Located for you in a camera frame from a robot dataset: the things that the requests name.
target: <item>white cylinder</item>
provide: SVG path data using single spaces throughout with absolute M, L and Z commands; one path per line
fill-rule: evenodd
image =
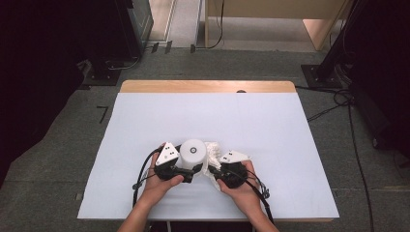
M 184 142 L 180 148 L 182 168 L 192 170 L 196 165 L 204 162 L 207 152 L 204 142 L 198 139 L 190 139 Z

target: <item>white panel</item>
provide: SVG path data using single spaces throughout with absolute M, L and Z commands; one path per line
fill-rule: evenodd
M 119 94 L 78 218 L 125 218 L 145 158 L 164 141 L 216 141 L 251 157 L 274 218 L 338 218 L 296 93 Z M 150 219 L 244 219 L 205 177 L 170 190 Z

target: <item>person's left hand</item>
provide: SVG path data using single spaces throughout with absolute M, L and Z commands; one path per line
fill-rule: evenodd
M 159 155 L 160 153 L 155 153 L 151 158 L 151 165 L 148 169 L 147 177 L 152 177 L 146 180 L 145 189 L 137 202 L 143 202 L 149 208 L 155 206 L 172 187 L 175 187 L 184 181 L 184 177 L 181 175 L 175 176 L 168 181 L 163 181 L 155 175 L 154 166 Z

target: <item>wooden table edge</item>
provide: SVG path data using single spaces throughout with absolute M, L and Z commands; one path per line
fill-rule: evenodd
M 120 93 L 296 93 L 291 81 L 126 80 Z

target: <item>black wire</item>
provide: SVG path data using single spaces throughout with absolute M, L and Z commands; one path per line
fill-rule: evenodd
M 147 165 L 148 160 L 151 158 L 151 156 L 153 156 L 157 152 L 160 152 L 161 150 L 162 150 L 162 147 L 157 148 L 150 155 L 148 155 L 147 159 L 145 159 L 144 164 L 142 164 L 141 171 L 139 172 L 138 180 L 136 182 L 138 185 L 141 183 L 142 173 L 144 172 L 145 165 Z M 135 188 L 135 191 L 133 192 L 132 206 L 134 206 L 135 203 L 136 203 L 136 197 L 138 197 L 138 189 L 139 189 L 139 187 L 137 186 Z
M 355 136 L 355 131 L 354 131 L 354 127 L 353 127 L 352 112 L 351 112 L 350 104 L 348 104 L 348 111 L 349 111 L 350 130 L 352 131 L 353 147 L 355 149 L 356 161 L 359 165 L 360 174 L 362 176 L 363 185 L 365 187 L 365 194 L 366 194 L 366 200 L 367 200 L 367 206 L 368 206 L 368 215 L 369 215 L 369 219 L 370 219 L 370 231 L 374 232 L 373 211 L 371 210 L 371 202 L 370 202 L 370 196 L 369 196 L 369 193 L 368 193 L 365 174 L 363 172 L 362 164 L 361 164 L 360 159 L 359 159 L 359 153 L 358 153 L 358 148 L 357 148 L 357 144 L 356 144 L 356 136 Z
M 310 91 L 317 91 L 317 92 L 325 92 L 325 91 L 318 90 L 318 89 L 309 89 L 308 87 L 296 87 L 296 88 L 305 89 L 305 90 L 310 90 Z M 344 97 L 346 98 L 346 101 L 344 101 L 344 102 L 338 102 L 338 101 L 337 101 L 337 95 L 342 95 L 342 96 L 344 96 Z M 335 94 L 334 94 L 334 102 L 337 104 L 337 106 L 322 111 L 321 113 L 319 113 L 320 115 L 319 115 L 319 114 L 316 114 L 316 115 L 318 115 L 318 116 L 316 116 L 314 119 L 319 118 L 319 117 L 322 116 L 323 114 L 326 114 L 326 113 L 330 112 L 331 110 L 333 110 L 333 109 L 335 109 L 335 108 L 337 108 L 337 107 L 346 106 L 346 105 L 347 105 L 348 113 L 349 113 L 349 124 L 350 124 L 350 130 L 351 130 L 351 132 L 352 132 L 352 140 L 353 140 L 353 147 L 354 147 L 354 150 L 355 150 L 356 162 L 357 162 L 357 164 L 358 164 L 358 166 L 359 166 L 359 170 L 360 170 L 360 173 L 361 173 L 361 176 L 362 176 L 362 181 L 363 181 L 364 188 L 365 188 L 366 201 L 367 201 L 367 206 L 368 206 L 368 214 L 369 214 L 369 220 L 370 220 L 370 231 L 371 231 L 371 232 L 374 232 L 373 211 L 372 211 L 372 209 L 371 209 L 371 201 L 370 201 L 370 196 L 369 196 L 369 192 L 368 192 L 368 187 L 367 187 L 367 182 L 366 182 L 365 174 L 364 174 L 364 171 L 363 171 L 363 168 L 362 168 L 362 164 L 361 164 L 360 159 L 359 159 L 359 153 L 358 153 L 357 143 L 356 143 L 356 135 L 355 135 L 354 127 L 353 127 L 353 119 L 352 119 L 351 105 L 354 103 L 354 98 L 352 97 L 352 95 L 351 95 L 351 93 L 350 93 L 349 90 L 347 90 L 347 89 L 342 89 L 342 90 L 339 90 L 339 91 L 335 91 Z
M 328 89 L 310 89 L 310 88 L 308 88 L 308 87 L 303 87 L 303 86 L 295 86 L 295 87 L 298 88 L 298 89 L 303 89 L 303 90 L 310 90 L 310 91 L 315 91 L 315 92 L 322 92 L 322 93 L 334 94 L 334 102 L 335 102 L 336 106 L 333 106 L 333 107 L 331 107 L 331 108 L 325 109 L 325 110 L 323 110 L 323 111 L 320 112 L 320 113 L 317 113 L 317 114 L 315 114 L 315 115 L 313 115 L 313 116 L 308 117 L 308 118 L 307 118 L 307 121 L 308 121 L 308 122 L 311 122 L 311 121 L 313 121 L 313 120 L 316 120 L 316 119 L 320 118 L 321 116 L 323 116 L 323 115 L 329 113 L 330 111 L 332 111 L 332 110 L 334 110 L 334 109 L 336 109 L 336 108 L 339 108 L 339 107 L 341 107 L 341 106 L 349 105 L 349 104 L 353 101 L 353 98 L 351 97 L 350 91 L 347 90 L 347 89 L 341 89 L 341 90 L 335 91 L 335 90 L 328 90 Z M 337 96 L 338 96 L 338 95 L 341 95 L 341 96 L 345 97 L 345 98 L 346 98 L 346 101 L 344 101 L 344 102 L 339 102 L 339 101 L 337 101 Z
M 253 172 L 251 172 L 251 171 L 249 171 L 249 170 L 247 170 L 247 172 L 250 173 L 250 174 L 252 174 L 252 175 L 255 177 L 256 181 L 259 183 L 260 188 L 261 188 L 261 190 L 262 190 L 262 196 L 263 196 L 263 198 L 268 199 L 268 198 L 271 196 L 271 194 L 269 193 L 269 189 L 266 188 L 265 184 L 263 184 L 263 182 L 259 179 L 258 176 L 256 176 L 255 173 L 253 173 Z
M 216 47 L 218 44 L 220 44 L 220 40 L 222 40 L 222 36 L 223 36 L 223 9 L 224 9 L 224 5 L 225 5 L 225 0 L 222 1 L 222 9 L 220 10 L 220 38 L 218 39 L 217 43 L 215 43 L 215 45 L 213 45 L 213 46 L 197 47 L 196 49 L 212 49 L 212 48 Z

